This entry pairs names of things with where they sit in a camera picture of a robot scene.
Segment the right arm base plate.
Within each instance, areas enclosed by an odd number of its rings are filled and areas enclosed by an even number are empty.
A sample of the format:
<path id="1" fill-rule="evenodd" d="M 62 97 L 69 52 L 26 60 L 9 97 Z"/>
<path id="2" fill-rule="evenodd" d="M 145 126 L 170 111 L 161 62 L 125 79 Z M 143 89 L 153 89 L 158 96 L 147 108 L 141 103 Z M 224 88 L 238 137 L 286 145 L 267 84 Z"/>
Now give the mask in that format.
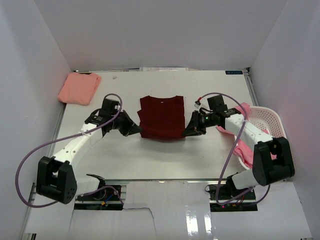
<path id="1" fill-rule="evenodd" d="M 208 184 L 204 188 L 204 191 L 209 193 L 209 199 L 212 201 L 216 200 L 217 186 L 218 186 L 217 184 Z M 219 201 L 227 201 L 231 198 L 236 197 L 237 195 L 241 194 L 244 191 L 245 191 L 245 189 L 230 190 L 224 184 L 222 184 L 219 188 L 218 200 Z M 238 197 L 237 200 L 250 200 L 250 201 L 256 200 L 255 191 L 252 189 L 251 191 L 247 192 L 243 196 Z"/>

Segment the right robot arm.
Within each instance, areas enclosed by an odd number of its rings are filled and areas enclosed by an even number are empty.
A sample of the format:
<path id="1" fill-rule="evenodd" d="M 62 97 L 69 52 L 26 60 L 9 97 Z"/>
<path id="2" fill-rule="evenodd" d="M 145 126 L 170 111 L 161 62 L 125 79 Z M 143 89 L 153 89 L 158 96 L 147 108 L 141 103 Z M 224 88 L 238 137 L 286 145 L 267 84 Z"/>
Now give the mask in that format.
<path id="1" fill-rule="evenodd" d="M 209 110 L 200 108 L 192 112 L 191 119 L 182 135 L 200 136 L 209 127 L 221 127 L 234 134 L 253 152 L 252 168 L 231 175 L 226 180 L 226 195 L 236 200 L 244 190 L 257 185 L 267 186 L 295 175 L 289 141 L 274 137 L 258 129 L 246 119 L 247 114 L 236 108 L 228 108 L 223 96 L 208 98 Z"/>

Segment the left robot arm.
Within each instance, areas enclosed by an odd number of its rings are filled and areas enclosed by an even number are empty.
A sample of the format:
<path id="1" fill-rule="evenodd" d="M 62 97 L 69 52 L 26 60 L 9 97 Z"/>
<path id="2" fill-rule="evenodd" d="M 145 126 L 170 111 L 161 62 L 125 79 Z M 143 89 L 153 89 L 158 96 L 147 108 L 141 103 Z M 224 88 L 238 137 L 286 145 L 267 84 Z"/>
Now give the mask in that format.
<path id="1" fill-rule="evenodd" d="M 72 135 L 70 142 L 52 157 L 42 157 L 38 162 L 36 193 L 62 204 L 68 204 L 76 196 L 90 195 L 99 200 L 105 196 L 106 187 L 101 178 L 88 174 L 76 178 L 76 168 L 86 153 L 112 130 L 124 137 L 142 132 L 127 112 L 123 101 L 106 95 L 101 108 L 94 110 L 84 121 L 80 131 Z"/>

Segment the dark red t shirt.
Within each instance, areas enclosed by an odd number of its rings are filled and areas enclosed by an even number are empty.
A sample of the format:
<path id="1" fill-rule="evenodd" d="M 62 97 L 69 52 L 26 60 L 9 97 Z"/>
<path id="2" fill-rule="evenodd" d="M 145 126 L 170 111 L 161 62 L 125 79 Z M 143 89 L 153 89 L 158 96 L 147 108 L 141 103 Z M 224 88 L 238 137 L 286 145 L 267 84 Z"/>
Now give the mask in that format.
<path id="1" fill-rule="evenodd" d="M 183 139 L 185 130 L 184 97 L 170 98 L 145 96 L 140 99 L 141 109 L 137 112 L 142 138 L 161 141 Z"/>

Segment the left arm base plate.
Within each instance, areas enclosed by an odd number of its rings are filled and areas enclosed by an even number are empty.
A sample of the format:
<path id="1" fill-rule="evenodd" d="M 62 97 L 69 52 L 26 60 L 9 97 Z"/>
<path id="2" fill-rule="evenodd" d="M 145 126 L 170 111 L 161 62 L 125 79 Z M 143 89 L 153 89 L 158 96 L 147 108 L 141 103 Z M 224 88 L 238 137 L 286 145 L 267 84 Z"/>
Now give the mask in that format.
<path id="1" fill-rule="evenodd" d="M 113 185 L 112 188 L 105 188 L 103 190 L 100 190 L 99 192 L 96 192 L 92 195 L 84 195 L 84 196 L 77 196 L 76 200 L 80 202 L 93 202 L 93 201 L 100 201 L 100 202 L 109 202 L 109 201 L 119 201 L 118 194 L 121 196 L 121 185 Z"/>

